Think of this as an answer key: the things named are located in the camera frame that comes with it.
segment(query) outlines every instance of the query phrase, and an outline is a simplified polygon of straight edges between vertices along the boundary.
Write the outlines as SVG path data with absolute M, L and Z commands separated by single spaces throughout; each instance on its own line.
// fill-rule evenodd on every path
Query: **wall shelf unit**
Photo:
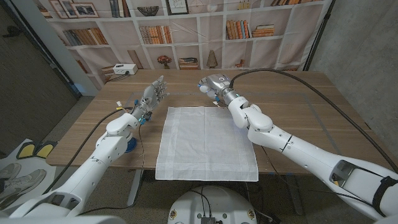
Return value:
M 207 69 L 210 50 L 215 51 L 218 69 L 240 69 L 235 64 L 241 59 L 245 59 L 243 68 L 300 69 L 331 3 L 331 0 L 323 0 L 270 6 L 272 0 L 250 0 L 252 9 L 236 10 L 239 0 L 215 1 L 218 4 L 216 12 L 207 12 L 208 0 L 202 0 L 204 7 L 201 13 L 168 16 L 165 0 L 126 0 L 131 17 L 114 18 L 109 0 L 99 0 L 93 4 L 100 18 L 59 19 L 49 2 L 40 0 L 53 17 L 47 21 L 66 43 L 62 30 L 100 28 L 109 45 L 67 46 L 77 60 L 84 61 L 88 76 L 98 82 L 97 88 L 104 85 L 101 68 L 115 63 L 132 63 L 128 50 L 136 51 L 146 69 L 163 68 L 156 60 L 163 54 L 172 58 L 170 68 L 179 69 L 178 58 L 196 57 L 198 69 Z M 137 10 L 139 6 L 159 6 L 159 11 L 156 16 L 145 17 Z M 228 40 L 226 21 L 229 20 L 247 20 L 252 31 L 258 25 L 274 24 L 274 36 Z M 144 44 L 140 26 L 170 26 L 174 43 Z M 106 57 L 91 59 L 89 55 L 96 51 L 101 56 L 106 54 Z

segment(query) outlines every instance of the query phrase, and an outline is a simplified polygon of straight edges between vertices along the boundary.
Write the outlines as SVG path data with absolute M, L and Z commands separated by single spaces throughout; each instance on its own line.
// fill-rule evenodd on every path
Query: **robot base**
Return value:
M 169 213 L 168 224 L 188 223 L 244 223 L 256 224 L 253 206 L 240 194 L 220 186 L 204 186 L 193 189 L 202 193 L 210 203 L 198 193 L 189 191 L 177 199 Z

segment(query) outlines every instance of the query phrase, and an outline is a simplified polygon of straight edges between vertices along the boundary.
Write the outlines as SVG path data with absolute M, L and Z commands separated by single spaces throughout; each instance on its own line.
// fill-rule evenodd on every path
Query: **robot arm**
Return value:
M 256 105 L 229 87 L 229 78 L 210 75 L 199 82 L 200 90 L 209 97 L 224 99 L 237 127 L 248 128 L 254 144 L 281 152 L 310 171 L 332 191 L 361 200 L 340 196 L 364 215 L 379 220 L 398 214 L 398 174 L 371 162 L 326 152 L 273 124 Z
M 152 110 L 168 93 L 163 76 L 148 86 L 130 113 L 108 123 L 106 132 L 97 140 L 96 148 L 76 172 L 58 189 L 27 201 L 9 218 L 21 217 L 74 217 L 84 209 L 86 201 L 102 178 L 105 170 L 121 157 L 132 139 L 131 129 L 149 119 Z

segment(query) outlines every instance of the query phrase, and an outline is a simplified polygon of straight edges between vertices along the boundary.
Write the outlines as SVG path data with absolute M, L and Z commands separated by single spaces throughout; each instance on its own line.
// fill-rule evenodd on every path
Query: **white cloth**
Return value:
M 247 129 L 228 109 L 169 107 L 156 162 L 157 180 L 258 181 Z

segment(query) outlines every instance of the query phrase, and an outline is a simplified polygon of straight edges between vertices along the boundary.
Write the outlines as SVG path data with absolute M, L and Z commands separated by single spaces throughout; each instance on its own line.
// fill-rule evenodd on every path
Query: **shoe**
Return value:
M 10 196 L 18 197 L 24 193 L 30 192 L 41 183 L 45 175 L 45 170 L 38 169 L 26 176 L 5 180 L 4 191 L 0 194 L 0 201 Z
M 21 165 L 18 163 L 9 164 L 2 170 L 0 170 L 0 179 L 13 179 L 15 178 L 19 171 L 21 170 Z

